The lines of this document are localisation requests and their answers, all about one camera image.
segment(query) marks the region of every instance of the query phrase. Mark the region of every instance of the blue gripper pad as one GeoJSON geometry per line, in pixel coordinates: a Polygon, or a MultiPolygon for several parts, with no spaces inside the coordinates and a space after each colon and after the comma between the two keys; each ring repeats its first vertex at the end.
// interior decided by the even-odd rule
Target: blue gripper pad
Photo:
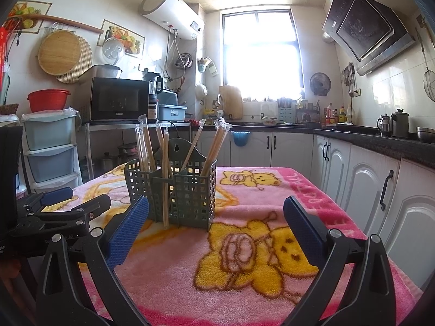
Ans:
{"type": "Polygon", "coordinates": [[[148,199],[144,196],[139,197],[116,228],[107,243],[106,261],[111,270],[124,263],[133,242],[148,217],[148,211],[148,199]]]}
{"type": "Polygon", "coordinates": [[[46,192],[41,199],[42,206],[51,206],[56,203],[69,200],[73,197],[73,190],[70,187],[64,187],[54,191],[46,192]]]}
{"type": "Polygon", "coordinates": [[[322,269],[327,259],[328,229],[315,215],[308,214],[294,196],[284,201],[284,217],[308,262],[322,269]]]}

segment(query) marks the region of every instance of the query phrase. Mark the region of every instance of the black countertop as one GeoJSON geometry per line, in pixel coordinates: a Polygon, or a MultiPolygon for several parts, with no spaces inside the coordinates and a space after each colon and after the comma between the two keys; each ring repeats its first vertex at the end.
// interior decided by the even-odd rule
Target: black countertop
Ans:
{"type": "MultiPolygon", "coordinates": [[[[214,126],[205,126],[204,131],[214,131],[214,126]]],[[[396,139],[381,137],[380,135],[363,135],[334,130],[323,130],[317,128],[305,128],[303,126],[241,126],[234,125],[231,129],[236,132],[276,132],[276,133],[312,133],[332,139],[339,139],[352,143],[356,146],[387,155],[395,159],[409,159],[435,169],[435,144],[427,144],[412,139],[396,139]]]]}

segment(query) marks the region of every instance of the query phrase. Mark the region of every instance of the window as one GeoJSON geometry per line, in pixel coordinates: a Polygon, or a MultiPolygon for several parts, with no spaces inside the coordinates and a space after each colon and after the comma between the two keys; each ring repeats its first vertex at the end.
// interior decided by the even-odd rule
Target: window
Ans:
{"type": "Polygon", "coordinates": [[[258,101],[301,96],[301,57],[290,11],[223,15],[223,81],[258,101]]]}

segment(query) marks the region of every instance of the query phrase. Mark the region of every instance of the water heater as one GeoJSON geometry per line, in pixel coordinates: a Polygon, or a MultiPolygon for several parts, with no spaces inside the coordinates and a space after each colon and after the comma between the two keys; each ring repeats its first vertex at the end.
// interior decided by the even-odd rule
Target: water heater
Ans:
{"type": "Polygon", "coordinates": [[[204,30],[204,21],[183,0],[143,0],[139,13],[166,30],[177,28],[182,39],[195,39],[204,30]]]}

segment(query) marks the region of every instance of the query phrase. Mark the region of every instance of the round cutting board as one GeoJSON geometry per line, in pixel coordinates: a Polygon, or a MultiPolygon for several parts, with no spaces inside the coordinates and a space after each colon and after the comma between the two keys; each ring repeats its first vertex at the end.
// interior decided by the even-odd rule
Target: round cutting board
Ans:
{"type": "Polygon", "coordinates": [[[79,39],[71,32],[51,33],[41,44],[38,52],[39,66],[53,76],[64,75],[79,61],[79,39]]]}
{"type": "Polygon", "coordinates": [[[79,62],[65,75],[56,77],[62,83],[75,83],[78,81],[79,76],[87,71],[92,66],[92,49],[88,42],[77,36],[81,48],[81,56],[79,62]]]}

